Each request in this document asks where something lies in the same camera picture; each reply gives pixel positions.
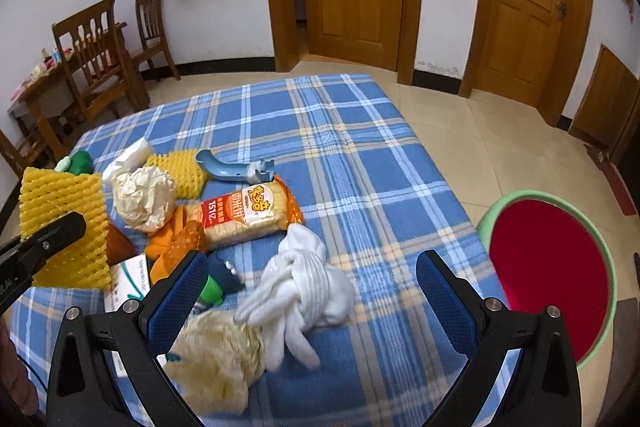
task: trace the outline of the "blue gripper pad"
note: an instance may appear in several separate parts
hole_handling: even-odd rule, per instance
[[[433,250],[418,256],[415,276],[453,348],[471,357],[478,349],[476,320],[454,289],[458,282],[468,282],[457,279]]]
[[[163,355],[174,345],[208,277],[207,256],[191,250],[171,275],[154,284],[145,296],[138,323],[152,356]]]

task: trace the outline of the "yellow foam fruit net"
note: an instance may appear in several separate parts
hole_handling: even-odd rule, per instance
[[[27,168],[20,187],[20,235],[24,241],[59,217],[76,211],[86,221],[84,237],[58,252],[33,277],[34,286],[109,288],[109,220],[100,174]]]
[[[175,197],[179,200],[197,200],[207,175],[196,163],[198,149],[174,151],[169,154],[152,154],[145,167],[156,166],[171,174],[175,181]]]

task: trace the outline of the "door hinge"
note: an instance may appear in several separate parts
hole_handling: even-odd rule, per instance
[[[556,4],[556,8],[558,8],[558,20],[563,21],[566,17],[566,3],[564,1],[560,1]]]

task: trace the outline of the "blue plaid bedsheet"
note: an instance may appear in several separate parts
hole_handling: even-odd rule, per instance
[[[205,425],[422,425],[466,358],[453,350],[417,286],[417,255],[433,248],[481,296],[504,294],[462,206],[378,85],[367,75],[344,74],[213,91],[98,127],[76,148],[104,171],[140,137],[158,153],[213,148],[224,161],[276,158],[276,172],[296,196],[306,225],[356,286],[352,319],[308,334],[320,369],[310,371],[289,355],[252,387],[242,416],[217,415],[203,419]],[[202,198],[235,188],[207,182]],[[145,237],[127,235],[142,251]],[[283,237],[218,254],[236,266],[250,292]],[[245,295],[226,298],[223,307],[236,308]],[[31,289],[14,307],[12,338],[44,379],[60,320],[72,305],[102,311],[101,293]],[[495,412],[511,367],[504,365],[479,425]],[[151,425],[129,381],[120,386],[134,418]]]

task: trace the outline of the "tiled floor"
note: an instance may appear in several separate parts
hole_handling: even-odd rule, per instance
[[[547,126],[526,105],[475,91],[470,99],[396,84],[396,74],[348,62],[304,55],[290,73],[221,73],[148,82],[152,105],[227,87],[305,74],[368,73],[411,124],[476,224],[503,194],[536,188],[582,210],[602,232],[618,275],[618,299],[640,297],[633,253],[640,250],[640,220],[625,217],[603,174],[582,143]],[[2,238],[15,233],[12,220]],[[594,425],[607,386],[612,338],[580,371],[583,426]]]

